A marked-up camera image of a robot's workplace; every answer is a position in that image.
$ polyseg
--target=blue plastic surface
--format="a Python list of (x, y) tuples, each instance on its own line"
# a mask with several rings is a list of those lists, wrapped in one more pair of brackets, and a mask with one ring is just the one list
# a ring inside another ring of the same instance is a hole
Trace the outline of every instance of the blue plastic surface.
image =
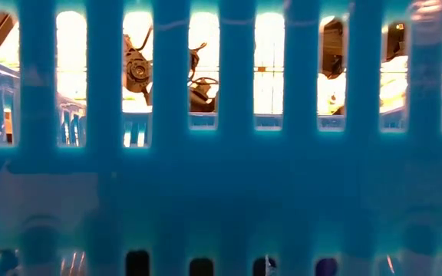
[[(280, 275), (312, 275), (328, 256), (340, 275), (370, 275), (386, 255), (400, 256), (405, 275), (436, 274), (442, 1), (428, 4), (439, 6), (421, 17), (404, 0), (1, 0), (20, 20), (21, 125), (18, 146), (0, 147), (0, 247), (19, 249), (27, 275), (57, 274), (63, 248), (84, 249), (93, 276), (124, 274), (131, 248), (147, 249), (159, 276), (185, 275), (195, 257), (212, 258), (216, 275), (246, 276), (265, 254)], [(124, 6), (153, 11), (149, 148), (122, 146)], [(216, 130), (189, 129), (191, 6), (219, 13)], [(63, 8), (87, 15), (85, 147), (58, 147), (54, 16)], [(264, 9), (286, 20), (281, 131), (256, 131), (252, 115), (254, 18)], [(321, 132), (318, 19), (346, 12), (345, 131)], [(411, 24), (407, 131), (381, 133), (381, 27), (395, 19)]]

